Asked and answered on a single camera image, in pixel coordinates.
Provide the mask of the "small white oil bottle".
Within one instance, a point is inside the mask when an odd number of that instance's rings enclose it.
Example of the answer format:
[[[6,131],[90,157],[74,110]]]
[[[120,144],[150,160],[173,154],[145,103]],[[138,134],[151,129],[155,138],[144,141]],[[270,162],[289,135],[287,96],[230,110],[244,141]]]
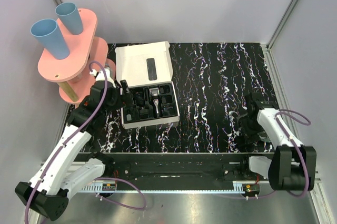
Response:
[[[132,115],[131,114],[127,114],[126,115],[126,120],[127,121],[132,121]]]

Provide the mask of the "black comb attachment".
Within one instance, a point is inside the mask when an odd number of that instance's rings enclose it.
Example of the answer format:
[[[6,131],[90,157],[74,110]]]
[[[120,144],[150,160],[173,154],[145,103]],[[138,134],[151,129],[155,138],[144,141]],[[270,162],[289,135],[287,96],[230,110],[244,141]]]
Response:
[[[148,119],[150,117],[150,111],[148,108],[142,108],[139,110],[139,117],[141,120]]]

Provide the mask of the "white clipper kit box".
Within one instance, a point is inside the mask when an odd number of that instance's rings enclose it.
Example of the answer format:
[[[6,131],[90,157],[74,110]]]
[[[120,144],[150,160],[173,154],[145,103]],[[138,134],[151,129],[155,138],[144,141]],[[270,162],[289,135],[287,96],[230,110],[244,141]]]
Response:
[[[117,47],[116,79],[120,84],[126,80],[133,94],[134,105],[121,109],[121,120],[124,129],[155,126],[159,124],[177,124],[180,120],[179,107],[175,86],[172,81],[173,67],[167,41]],[[160,117],[156,116],[155,107],[150,94],[150,88],[160,91]],[[170,95],[172,104],[162,104],[162,97]],[[139,110],[148,108],[150,117],[141,120]],[[126,120],[126,115],[132,115],[132,121]]]

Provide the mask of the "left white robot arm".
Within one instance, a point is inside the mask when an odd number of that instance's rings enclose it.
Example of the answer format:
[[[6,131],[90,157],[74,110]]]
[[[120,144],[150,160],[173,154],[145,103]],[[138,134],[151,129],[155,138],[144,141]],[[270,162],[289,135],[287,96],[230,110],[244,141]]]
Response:
[[[80,105],[68,119],[63,134],[44,165],[28,182],[19,182],[15,193],[25,205],[24,222],[29,222],[32,210],[55,221],[65,211],[71,198],[89,182],[110,179],[114,173],[114,160],[97,151],[90,154],[87,163],[67,176],[66,172],[79,151],[91,139],[87,131],[101,110],[118,110],[133,103],[125,80],[116,86],[113,80],[97,80]]]

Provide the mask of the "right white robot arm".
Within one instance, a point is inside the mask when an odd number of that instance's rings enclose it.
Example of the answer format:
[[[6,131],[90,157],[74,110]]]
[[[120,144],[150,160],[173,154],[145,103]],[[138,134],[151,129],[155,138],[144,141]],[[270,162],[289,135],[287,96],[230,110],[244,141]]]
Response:
[[[267,101],[259,93],[249,92],[245,96],[246,114],[238,116],[240,135],[237,148],[247,150],[257,141],[269,142],[274,148],[271,159],[266,156],[250,156],[239,166],[239,174],[251,180],[257,174],[265,177],[273,190],[300,192],[303,196],[314,188],[316,150],[305,146],[284,122],[282,116],[295,121],[298,112],[279,108],[274,101]]]

